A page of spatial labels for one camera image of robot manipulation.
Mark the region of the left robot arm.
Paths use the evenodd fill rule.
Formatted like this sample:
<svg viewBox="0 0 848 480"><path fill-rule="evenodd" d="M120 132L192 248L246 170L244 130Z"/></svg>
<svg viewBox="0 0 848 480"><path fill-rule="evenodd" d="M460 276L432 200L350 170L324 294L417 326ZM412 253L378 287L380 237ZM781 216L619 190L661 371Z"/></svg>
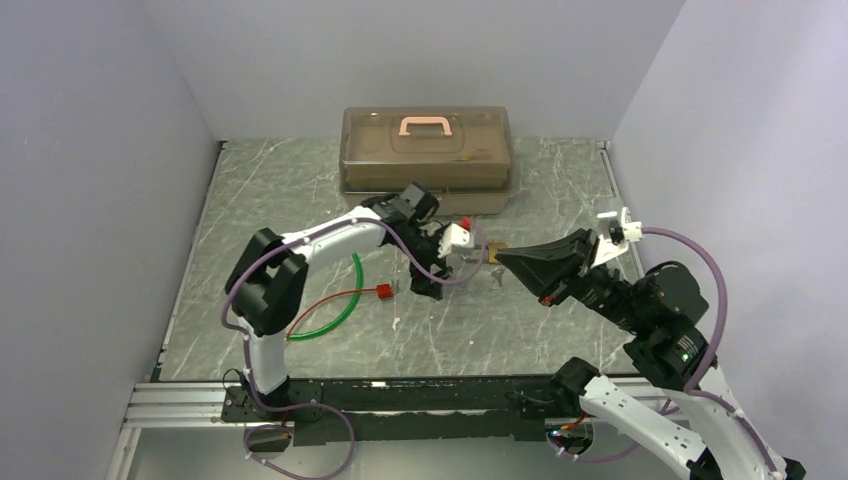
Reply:
<svg viewBox="0 0 848 480"><path fill-rule="evenodd" d="M439 300L451 269L440 243L446 227L425 226L439 207L437 198L412 183L401 193L363 201L348 213L297 232L254 233L227 279L221 323L244 342L248 407L264 420L290 405L285 365L286 331L301 311L310 277L354 254L390 245L410 262L413 293Z"/></svg>

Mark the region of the brass padlock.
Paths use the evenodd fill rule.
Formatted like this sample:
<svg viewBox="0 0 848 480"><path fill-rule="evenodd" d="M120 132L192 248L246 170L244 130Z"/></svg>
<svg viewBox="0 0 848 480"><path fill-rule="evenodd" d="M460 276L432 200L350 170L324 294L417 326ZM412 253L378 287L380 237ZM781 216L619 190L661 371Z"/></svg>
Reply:
<svg viewBox="0 0 848 480"><path fill-rule="evenodd" d="M483 255L484 260L489 265L497 265L499 261L496 255L500 250L506 249L508 245L503 242L491 242L483 245L475 246L470 252L462 254L461 258L466 263L477 263L480 255Z"/></svg>

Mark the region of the silver key set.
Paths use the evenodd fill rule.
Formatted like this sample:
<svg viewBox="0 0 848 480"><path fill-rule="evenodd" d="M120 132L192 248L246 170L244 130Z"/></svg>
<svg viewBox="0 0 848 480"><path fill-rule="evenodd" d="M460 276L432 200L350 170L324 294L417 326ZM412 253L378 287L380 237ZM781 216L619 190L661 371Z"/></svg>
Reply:
<svg viewBox="0 0 848 480"><path fill-rule="evenodd" d="M502 270L502 269L497 269L497 270L494 270L494 271L491 272L491 277L495 280L495 282L496 282L496 284L499 288L503 287L504 274L505 274L505 271Z"/></svg>

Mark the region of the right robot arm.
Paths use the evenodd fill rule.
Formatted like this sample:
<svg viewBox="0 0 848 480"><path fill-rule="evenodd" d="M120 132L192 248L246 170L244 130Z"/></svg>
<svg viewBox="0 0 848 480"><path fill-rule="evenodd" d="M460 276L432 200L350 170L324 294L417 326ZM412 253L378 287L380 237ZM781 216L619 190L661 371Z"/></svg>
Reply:
<svg viewBox="0 0 848 480"><path fill-rule="evenodd" d="M771 448L736 404L715 344L698 329L709 305L690 271L667 261L629 282L610 267L642 236L639 226L580 229L554 242L502 250L496 258L543 306L573 299L629 333L626 355L686 424L633 399L577 357L551 377L553 406L564 415L605 420L682 479L803 478L803 465Z"/></svg>

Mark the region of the green cable lock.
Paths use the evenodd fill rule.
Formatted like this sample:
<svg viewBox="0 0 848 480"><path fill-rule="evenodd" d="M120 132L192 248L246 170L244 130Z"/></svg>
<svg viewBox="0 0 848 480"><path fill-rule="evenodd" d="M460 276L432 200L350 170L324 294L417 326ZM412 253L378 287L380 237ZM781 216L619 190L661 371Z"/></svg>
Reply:
<svg viewBox="0 0 848 480"><path fill-rule="evenodd" d="M354 311L361 296L368 291L358 254L352 255L355 281L348 290L330 294L309 306L286 332L289 341L305 341L323 336L341 325Z"/></svg>

